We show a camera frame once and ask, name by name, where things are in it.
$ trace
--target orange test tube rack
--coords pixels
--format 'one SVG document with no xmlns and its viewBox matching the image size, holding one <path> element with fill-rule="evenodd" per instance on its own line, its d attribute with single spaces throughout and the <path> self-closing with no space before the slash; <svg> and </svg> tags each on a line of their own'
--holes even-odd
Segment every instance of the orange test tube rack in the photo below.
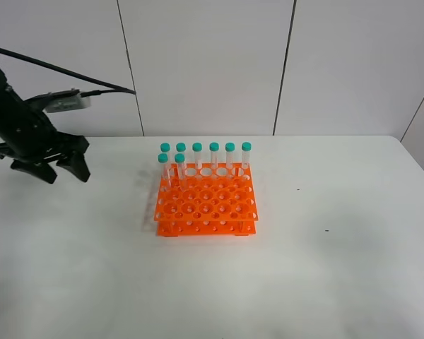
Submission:
<svg viewBox="0 0 424 339">
<path fill-rule="evenodd" d="M 239 176 L 229 173 L 225 163 L 218 163 L 217 169 L 209 163 L 203 163 L 201 171 L 194 168 L 188 163 L 186 179 L 180 182 L 173 164 L 170 182 L 160 179 L 154 213 L 158 235 L 256 234 L 258 214 L 250 167 L 242 169 L 235 163 L 232 172 Z"/>
</svg>

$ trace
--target black cable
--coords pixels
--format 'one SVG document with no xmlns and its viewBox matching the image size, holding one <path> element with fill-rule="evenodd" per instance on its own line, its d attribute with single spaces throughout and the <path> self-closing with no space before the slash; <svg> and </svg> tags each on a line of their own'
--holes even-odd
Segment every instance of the black cable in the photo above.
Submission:
<svg viewBox="0 0 424 339">
<path fill-rule="evenodd" d="M 122 93 L 122 90 L 91 90 L 90 92 L 80 93 L 81 97 L 92 97 L 94 95 L 101 95 L 104 93 Z"/>
<path fill-rule="evenodd" d="M 19 54 L 19 53 L 8 51 L 7 49 L 0 48 L 0 54 L 6 55 L 6 56 L 11 57 L 11 58 L 16 58 L 16 59 L 19 59 L 19 60 L 22 60 L 22 61 L 26 61 L 26 62 L 29 62 L 29 63 L 34 64 L 34 65 L 45 67 L 46 69 L 51 69 L 53 71 L 56 71 L 56 72 L 59 72 L 59 73 L 62 73 L 62 74 L 66 74 L 67 76 L 72 76 L 73 78 L 77 78 L 77 79 L 80 79 L 80 80 L 83 80 L 83 81 L 88 81 L 89 83 L 95 83 L 96 85 L 101 85 L 101 86 L 105 86 L 105 87 L 108 87 L 108 88 L 112 88 L 114 90 L 114 92 L 135 94 L 134 90 L 130 90 L 128 88 L 121 87 L 121 86 L 118 86 L 118 85 L 113 85 L 112 83 L 106 83 L 104 81 L 100 81 L 100 80 L 97 80 L 97 79 L 94 79 L 94 78 L 90 78 L 89 76 L 83 76 L 79 73 L 70 71 L 68 69 L 63 69 L 62 67 L 58 67 L 58 66 L 55 66 L 55 65 L 52 65 L 52 64 L 48 64 L 47 62 L 40 61 L 38 59 L 34 59 L 34 58 L 31 58 L 31 57 L 26 56 L 26 55 L 22 55 L 22 54 Z"/>
</svg>

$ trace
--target table surface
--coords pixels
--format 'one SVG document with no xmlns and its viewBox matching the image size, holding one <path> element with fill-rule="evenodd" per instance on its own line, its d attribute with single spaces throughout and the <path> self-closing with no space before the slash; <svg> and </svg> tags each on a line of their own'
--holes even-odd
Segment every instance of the table surface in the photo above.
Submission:
<svg viewBox="0 0 424 339">
<path fill-rule="evenodd" d="M 0 338 L 424 338 L 424 172 L 396 139 L 89 141 L 87 184 L 0 160 Z M 178 141 L 252 142 L 255 236 L 155 235 Z"/>
</svg>

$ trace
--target plastic test tube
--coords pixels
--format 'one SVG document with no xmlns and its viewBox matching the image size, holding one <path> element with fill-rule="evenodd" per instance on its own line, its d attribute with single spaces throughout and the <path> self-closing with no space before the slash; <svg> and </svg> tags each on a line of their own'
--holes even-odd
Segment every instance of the plastic test tube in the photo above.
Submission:
<svg viewBox="0 0 424 339">
<path fill-rule="evenodd" d="M 184 153 L 185 153 L 185 144 L 184 144 L 184 143 L 178 143 L 178 144 L 176 145 L 176 151 L 177 151 L 178 153 L 183 154 L 183 156 L 185 156 L 185 155 L 184 155 Z"/>
<path fill-rule="evenodd" d="M 162 151 L 162 153 L 166 153 L 168 156 L 168 162 L 171 164 L 172 163 L 172 157 L 171 157 L 171 152 L 170 152 L 170 144 L 169 143 L 163 143 L 160 145 L 160 150 Z"/>
<path fill-rule="evenodd" d="M 232 161 L 232 154 L 234 153 L 234 143 L 227 143 L 225 145 L 225 149 L 226 149 L 226 168 L 228 170 L 232 170 L 232 168 L 234 167 L 234 163 Z"/>
<path fill-rule="evenodd" d="M 176 154 L 175 162 L 177 164 L 177 175 L 179 176 L 179 182 L 181 187 L 187 186 L 187 180 L 185 177 L 185 156 L 181 153 Z"/>
<path fill-rule="evenodd" d="M 170 163 L 168 162 L 168 155 L 161 153 L 158 155 L 158 162 L 162 164 L 162 178 L 168 181 L 168 186 L 171 186 L 170 181 Z"/>
<path fill-rule="evenodd" d="M 218 149 L 219 145 L 217 143 L 211 143 L 209 145 L 209 150 L 211 150 L 211 167 L 216 170 L 218 167 Z"/>
<path fill-rule="evenodd" d="M 249 165 L 249 152 L 252 150 L 251 143 L 242 144 L 242 168 L 246 169 Z"/>
<path fill-rule="evenodd" d="M 195 168 L 197 170 L 200 170 L 203 165 L 201 163 L 201 151 L 203 150 L 203 146 L 201 143 L 194 143 L 193 144 L 193 152 L 195 154 Z"/>
</svg>

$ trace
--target clear test tube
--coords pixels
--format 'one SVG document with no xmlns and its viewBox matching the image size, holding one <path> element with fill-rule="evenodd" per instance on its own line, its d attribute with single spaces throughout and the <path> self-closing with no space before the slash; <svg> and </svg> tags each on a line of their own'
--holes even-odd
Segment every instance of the clear test tube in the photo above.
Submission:
<svg viewBox="0 0 424 339">
<path fill-rule="evenodd" d="M 211 168 L 216 170 L 218 167 L 218 143 L 211 143 L 209 145 L 209 150 L 211 150 Z"/>
<path fill-rule="evenodd" d="M 184 143 L 178 143 L 178 144 L 176 145 L 176 151 L 177 151 L 178 153 L 183 154 L 183 156 L 185 156 L 185 144 L 184 144 Z"/>
<path fill-rule="evenodd" d="M 162 153 L 166 153 L 168 156 L 168 162 L 172 164 L 172 156 L 171 156 L 171 147 L 169 143 L 163 143 L 160 145 L 160 150 Z"/>
<path fill-rule="evenodd" d="M 192 148 L 195 155 L 195 168 L 199 171 L 203 167 L 201 162 L 201 151 L 203 150 L 203 146 L 201 143 L 194 143 Z"/>
<path fill-rule="evenodd" d="M 234 149 L 235 149 L 234 143 L 227 143 L 225 145 L 225 149 L 226 149 L 226 168 L 230 172 L 232 168 L 234 167 L 234 161 L 232 160 L 232 155 L 234 154 Z"/>
<path fill-rule="evenodd" d="M 242 144 L 242 168 L 245 170 L 249 166 L 249 152 L 252 150 L 251 143 Z"/>
<path fill-rule="evenodd" d="M 177 164 L 177 176 L 179 177 L 180 186 L 182 189 L 185 189 L 187 187 L 185 156 L 181 153 L 176 154 L 175 162 Z"/>
<path fill-rule="evenodd" d="M 166 153 L 158 155 L 158 162 L 162 165 L 162 178 L 168 181 L 168 186 L 171 187 L 170 180 L 170 162 L 168 162 L 168 156 Z"/>
</svg>

